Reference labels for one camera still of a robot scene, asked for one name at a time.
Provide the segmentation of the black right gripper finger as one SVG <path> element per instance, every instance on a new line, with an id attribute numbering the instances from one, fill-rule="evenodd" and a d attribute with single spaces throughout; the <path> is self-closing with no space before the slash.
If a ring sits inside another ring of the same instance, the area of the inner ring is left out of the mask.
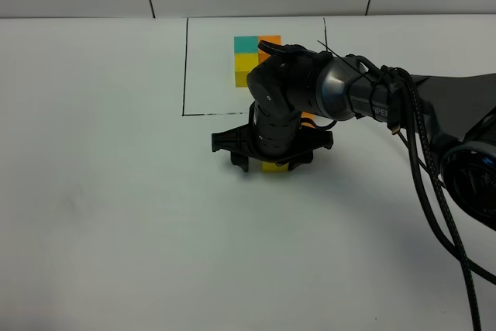
<path id="1" fill-rule="evenodd" d="M 288 170 L 293 171 L 295 168 L 304 165 L 310 164 L 313 161 L 313 152 L 309 151 L 307 153 L 299 154 L 298 156 L 290 159 L 288 162 Z"/>
<path id="2" fill-rule="evenodd" d="M 247 156 L 231 152 L 230 160 L 232 165 L 241 168 L 244 172 L 249 171 L 249 158 Z"/>

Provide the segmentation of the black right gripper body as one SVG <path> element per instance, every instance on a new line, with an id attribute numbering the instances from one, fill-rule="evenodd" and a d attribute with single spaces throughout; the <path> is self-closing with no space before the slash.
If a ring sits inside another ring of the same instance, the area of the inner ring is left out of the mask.
<path id="1" fill-rule="evenodd" d="M 331 149 L 332 132 L 301 126 L 301 111 L 277 117 L 253 102 L 243 126 L 212 134 L 212 151 L 226 150 L 249 159 L 288 163 L 302 153 Z"/>

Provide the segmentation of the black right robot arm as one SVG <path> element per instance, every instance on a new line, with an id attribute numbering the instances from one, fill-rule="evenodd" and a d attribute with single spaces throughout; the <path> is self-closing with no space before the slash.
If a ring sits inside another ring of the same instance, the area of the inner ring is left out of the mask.
<path id="1" fill-rule="evenodd" d="M 229 151 L 242 169 L 250 159 L 295 168 L 333 144 L 329 128 L 303 119 L 303 113 L 332 122 L 370 117 L 392 132 L 405 129 L 408 116 L 421 117 L 434 174 L 466 214 L 494 228 L 493 74 L 420 76 L 300 45 L 261 41 L 260 49 L 268 57 L 247 76 L 249 121 L 213 134 L 213 150 Z"/>

